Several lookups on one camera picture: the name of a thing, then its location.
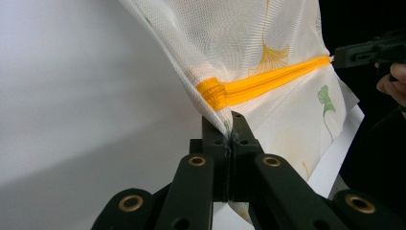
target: ginkgo leaf pattern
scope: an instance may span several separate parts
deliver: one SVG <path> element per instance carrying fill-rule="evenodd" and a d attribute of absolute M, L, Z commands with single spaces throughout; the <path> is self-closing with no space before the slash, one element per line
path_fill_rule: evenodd
<path fill-rule="evenodd" d="M 281 50 L 275 50 L 269 48 L 265 43 L 265 27 L 268 22 L 269 1 L 270 0 L 266 0 L 265 21 L 262 28 L 262 57 L 260 58 L 258 66 L 248 71 L 249 76 L 258 75 L 286 65 L 289 47 L 286 46 Z"/>
<path fill-rule="evenodd" d="M 335 112 L 335 107 L 334 107 L 334 105 L 333 105 L 332 102 L 331 102 L 330 96 L 328 95 L 328 86 L 327 86 L 327 85 L 323 86 L 323 87 L 320 89 L 320 91 L 319 91 L 319 93 L 318 93 L 318 97 L 319 97 L 320 103 L 325 106 L 325 108 L 324 108 L 324 110 L 323 110 L 323 119 L 324 119 L 324 121 L 325 121 L 325 126 L 326 126 L 326 128 L 327 128 L 327 130 L 328 130 L 328 133 L 330 134 L 331 142 L 332 142 L 332 141 L 333 141 L 333 139 L 332 139 L 332 134 L 331 134 L 331 131 L 329 130 L 329 128 L 328 128 L 328 126 L 327 126 L 327 123 L 326 123 L 326 113 L 327 113 L 328 111 Z"/>

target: mesh bag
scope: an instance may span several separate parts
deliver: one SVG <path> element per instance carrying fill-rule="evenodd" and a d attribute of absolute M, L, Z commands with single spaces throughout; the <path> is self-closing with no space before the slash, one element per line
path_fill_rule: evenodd
<path fill-rule="evenodd" d="M 226 138 L 234 110 L 265 152 L 308 180 L 358 102 L 332 68 L 317 0 L 120 1 Z M 244 206 L 232 207 L 249 220 Z"/>

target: white mesh fabric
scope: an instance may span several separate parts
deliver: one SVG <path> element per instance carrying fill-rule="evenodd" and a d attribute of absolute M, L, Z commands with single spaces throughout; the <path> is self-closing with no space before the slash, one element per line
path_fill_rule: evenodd
<path fill-rule="evenodd" d="M 310 177 L 354 106 L 346 105 L 343 94 L 349 92 L 331 65 L 218 111 L 195 87 L 212 77 L 237 81 L 328 56 L 317 0 L 120 1 L 157 39 L 203 116 L 228 137 L 231 111 L 243 114 L 265 152 Z"/>

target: yellow zipper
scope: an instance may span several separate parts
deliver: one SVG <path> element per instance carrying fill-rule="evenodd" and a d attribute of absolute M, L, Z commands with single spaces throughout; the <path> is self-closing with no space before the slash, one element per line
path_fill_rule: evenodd
<path fill-rule="evenodd" d="M 317 68 L 331 63 L 328 56 L 316 57 L 298 64 L 271 70 L 242 80 L 220 82 L 216 77 L 200 82 L 196 89 L 205 101 L 218 111 L 241 104 L 287 84 Z"/>

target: zipper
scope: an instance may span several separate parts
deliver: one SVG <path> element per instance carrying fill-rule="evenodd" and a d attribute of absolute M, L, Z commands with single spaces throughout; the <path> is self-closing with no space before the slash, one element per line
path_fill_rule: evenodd
<path fill-rule="evenodd" d="M 218 111 L 226 106 L 255 99 L 328 64 L 331 64 L 329 56 L 316 57 L 232 82 L 220 82 L 216 77 L 212 77 L 200 82 L 196 89 L 212 109 Z"/>

